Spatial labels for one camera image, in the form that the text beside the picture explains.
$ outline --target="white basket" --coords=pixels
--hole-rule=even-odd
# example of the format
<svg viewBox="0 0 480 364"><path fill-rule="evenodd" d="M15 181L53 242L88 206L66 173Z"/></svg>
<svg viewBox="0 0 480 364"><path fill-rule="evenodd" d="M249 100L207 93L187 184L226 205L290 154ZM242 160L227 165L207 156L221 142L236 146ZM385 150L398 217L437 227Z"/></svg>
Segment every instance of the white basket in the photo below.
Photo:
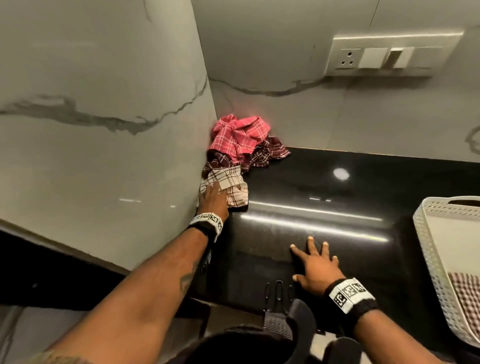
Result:
<svg viewBox="0 0 480 364"><path fill-rule="evenodd" d="M431 226L429 227L427 216L447 218L451 221L463 222L469 221L473 223L474 229L477 231L477 236L480 236L480 207L452 205L449 202L455 200L476 200L480 201L478 196L459 196L459 197L428 197L425 198L420 206L417 208L413 215L413 222L417 230L423 256L427 262L427 267L432 277L433 285L440 301L445 319L455 335L462 339L467 344L480 348L480 339L475 336L473 331L468 325L467 319L463 313L463 309L458 301L457 295L450 281L446 269L450 270L448 266L445 266L442 261L441 254L439 253L438 246L433 241L433 235ZM465 231L459 231L459 235L465 235ZM449 241L449 244L455 243L456 250L462 252L461 245L462 239L455 242ZM450 259L450 257L443 256L444 260ZM480 256L465 257L470 259L477 259L478 266L480 267Z"/></svg>

